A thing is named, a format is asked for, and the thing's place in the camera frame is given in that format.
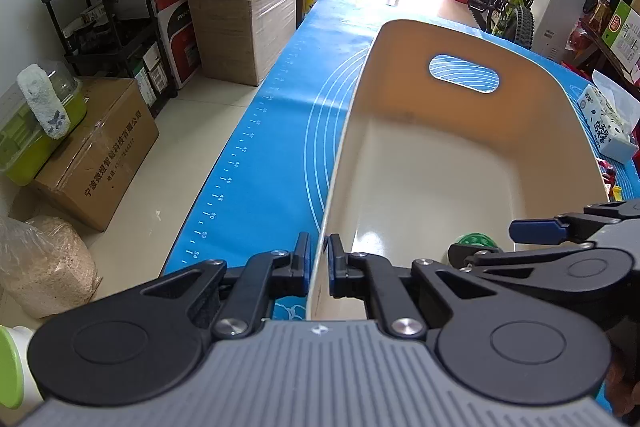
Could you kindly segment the green round tin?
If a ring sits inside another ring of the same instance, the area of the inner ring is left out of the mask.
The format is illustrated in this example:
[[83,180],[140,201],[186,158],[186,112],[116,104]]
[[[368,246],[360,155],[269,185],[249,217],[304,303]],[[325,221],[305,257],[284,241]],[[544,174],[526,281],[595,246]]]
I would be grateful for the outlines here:
[[489,249],[490,251],[498,251],[500,249],[490,236],[480,232],[464,234],[456,240],[456,243],[462,246]]

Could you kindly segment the beige plastic storage bin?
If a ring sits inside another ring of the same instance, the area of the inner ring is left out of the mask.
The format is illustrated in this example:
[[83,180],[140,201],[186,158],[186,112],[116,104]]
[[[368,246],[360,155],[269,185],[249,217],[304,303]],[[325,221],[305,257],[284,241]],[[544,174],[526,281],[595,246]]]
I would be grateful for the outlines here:
[[461,30],[391,20],[373,41],[335,157],[321,236],[408,267],[471,232],[608,198],[555,72]]

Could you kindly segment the yellow toy wrench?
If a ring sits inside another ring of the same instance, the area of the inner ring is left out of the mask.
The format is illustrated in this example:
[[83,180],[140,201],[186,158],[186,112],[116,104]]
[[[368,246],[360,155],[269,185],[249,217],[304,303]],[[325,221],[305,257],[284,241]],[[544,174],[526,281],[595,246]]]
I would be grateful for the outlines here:
[[610,192],[610,199],[612,200],[612,202],[620,202],[621,200],[623,200],[623,191],[622,188],[618,185],[614,185],[611,188],[611,192]]

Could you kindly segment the red toy figure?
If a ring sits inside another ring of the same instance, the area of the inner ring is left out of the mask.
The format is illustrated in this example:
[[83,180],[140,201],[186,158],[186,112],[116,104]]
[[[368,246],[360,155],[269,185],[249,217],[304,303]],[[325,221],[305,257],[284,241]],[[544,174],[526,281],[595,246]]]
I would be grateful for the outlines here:
[[604,159],[598,158],[597,163],[600,169],[606,194],[608,194],[608,199],[613,200],[613,188],[616,185],[616,171],[614,167]]

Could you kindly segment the blue silicone baking mat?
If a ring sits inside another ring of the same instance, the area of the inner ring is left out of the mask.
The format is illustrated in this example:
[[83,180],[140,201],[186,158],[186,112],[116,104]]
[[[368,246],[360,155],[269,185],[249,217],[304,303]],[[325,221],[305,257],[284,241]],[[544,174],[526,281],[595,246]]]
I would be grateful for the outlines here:
[[290,248],[300,232],[311,238],[311,288],[281,299],[282,320],[360,319],[363,306],[335,300],[321,228],[335,157],[368,53],[391,20],[417,20],[461,30],[522,54],[555,72],[577,105],[585,80],[533,52],[477,29],[416,11],[350,0],[321,0],[306,16],[233,131],[195,199],[165,263],[174,272],[206,259],[240,267],[254,254]]

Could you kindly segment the tissue box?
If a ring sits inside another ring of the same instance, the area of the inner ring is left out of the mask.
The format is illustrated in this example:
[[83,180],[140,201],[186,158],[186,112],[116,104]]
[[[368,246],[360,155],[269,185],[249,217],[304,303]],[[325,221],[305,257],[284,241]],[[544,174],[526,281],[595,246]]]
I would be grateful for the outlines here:
[[578,107],[598,152],[625,164],[639,150],[632,134],[639,122],[639,101],[597,70],[578,98]]

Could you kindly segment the floor cardboard box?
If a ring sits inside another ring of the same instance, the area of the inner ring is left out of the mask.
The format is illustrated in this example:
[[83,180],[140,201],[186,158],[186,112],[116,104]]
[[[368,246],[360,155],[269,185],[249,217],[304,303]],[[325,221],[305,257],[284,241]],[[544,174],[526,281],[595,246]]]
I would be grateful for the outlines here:
[[30,186],[103,232],[160,132],[133,79],[86,79],[82,94],[86,116]]

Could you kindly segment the green white product box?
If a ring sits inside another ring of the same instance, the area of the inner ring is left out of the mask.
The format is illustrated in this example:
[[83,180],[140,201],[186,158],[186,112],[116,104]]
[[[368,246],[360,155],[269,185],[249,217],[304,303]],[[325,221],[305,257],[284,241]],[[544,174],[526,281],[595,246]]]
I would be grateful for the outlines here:
[[625,1],[618,2],[602,40],[626,72],[639,64],[640,16]]

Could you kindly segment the clear bag of grain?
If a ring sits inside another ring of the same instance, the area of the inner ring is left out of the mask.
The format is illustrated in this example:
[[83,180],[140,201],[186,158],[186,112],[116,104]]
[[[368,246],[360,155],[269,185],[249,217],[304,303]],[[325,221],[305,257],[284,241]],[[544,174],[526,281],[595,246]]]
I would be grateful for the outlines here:
[[1,219],[1,287],[30,317],[88,303],[101,281],[87,245],[67,221]]

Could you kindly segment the green plastic container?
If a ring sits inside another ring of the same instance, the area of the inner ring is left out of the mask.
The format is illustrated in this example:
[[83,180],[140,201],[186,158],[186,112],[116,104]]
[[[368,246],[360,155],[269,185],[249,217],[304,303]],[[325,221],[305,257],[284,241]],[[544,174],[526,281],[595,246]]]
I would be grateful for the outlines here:
[[16,82],[1,97],[1,173],[17,186],[32,182],[62,140],[85,118],[87,107],[81,82],[60,62],[39,64],[68,115],[67,130],[60,139],[47,135],[32,113]]

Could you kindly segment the black metal shelf cart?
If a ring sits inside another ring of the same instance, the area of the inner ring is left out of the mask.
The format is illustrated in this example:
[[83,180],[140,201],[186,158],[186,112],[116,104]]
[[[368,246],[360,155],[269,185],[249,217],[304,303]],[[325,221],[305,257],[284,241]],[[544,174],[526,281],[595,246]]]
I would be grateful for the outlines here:
[[153,116],[175,98],[177,88],[152,0],[142,0],[142,14],[130,18],[116,11],[122,0],[40,1],[74,74],[136,80]]

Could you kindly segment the white rolled towel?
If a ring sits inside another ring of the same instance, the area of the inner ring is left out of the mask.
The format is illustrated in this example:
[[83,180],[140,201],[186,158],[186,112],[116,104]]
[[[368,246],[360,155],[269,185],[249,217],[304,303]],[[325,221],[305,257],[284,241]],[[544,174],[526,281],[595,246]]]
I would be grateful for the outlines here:
[[47,73],[37,64],[32,64],[17,75],[16,83],[44,133],[53,140],[63,139],[70,130],[70,116]]

